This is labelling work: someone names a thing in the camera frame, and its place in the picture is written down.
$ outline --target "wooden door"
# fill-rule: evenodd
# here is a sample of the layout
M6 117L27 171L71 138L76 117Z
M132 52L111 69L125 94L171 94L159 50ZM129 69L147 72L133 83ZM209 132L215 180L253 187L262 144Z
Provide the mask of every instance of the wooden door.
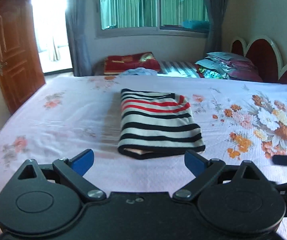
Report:
M44 84L31 3L0 0L0 88L10 113Z

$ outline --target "doorway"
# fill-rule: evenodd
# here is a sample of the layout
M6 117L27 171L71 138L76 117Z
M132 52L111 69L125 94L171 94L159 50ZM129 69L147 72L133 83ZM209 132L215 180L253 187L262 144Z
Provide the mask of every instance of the doorway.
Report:
M31 0L31 3L44 75L72 72L65 17L67 0Z

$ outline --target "floral bed sheet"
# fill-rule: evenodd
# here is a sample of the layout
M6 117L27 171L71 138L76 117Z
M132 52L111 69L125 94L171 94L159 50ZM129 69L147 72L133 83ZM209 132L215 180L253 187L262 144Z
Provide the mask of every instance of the floral bed sheet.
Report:
M252 160L268 179L287 182L287 167L271 163L273 155L287 155L287 85L160 76L57 77L0 131L0 191L26 159L51 163L87 148L95 161L84 177L108 194L172 195L191 181L183 156L135 160L117 152L122 88L186 96L202 129L205 158L232 165ZM287 218L278 233L287 239Z

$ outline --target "floor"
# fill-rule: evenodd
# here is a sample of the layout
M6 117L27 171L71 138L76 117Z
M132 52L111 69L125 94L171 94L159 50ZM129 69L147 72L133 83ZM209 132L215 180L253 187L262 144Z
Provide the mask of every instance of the floor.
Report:
M73 77L73 72L67 72L67 73L45 76L46 84L49 84L55 77L59 77L59 76L61 76L61 77Z
M69 46L59 48L60 60L50 61L48 51L39 53L43 73L72 68Z

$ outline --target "headboard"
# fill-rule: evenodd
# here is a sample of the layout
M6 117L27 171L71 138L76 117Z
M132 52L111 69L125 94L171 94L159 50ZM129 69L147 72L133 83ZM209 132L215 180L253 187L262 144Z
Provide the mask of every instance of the headboard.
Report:
M283 66L279 49L269 37L257 36L248 45L236 37L230 51L250 59L264 82L287 84L287 65Z

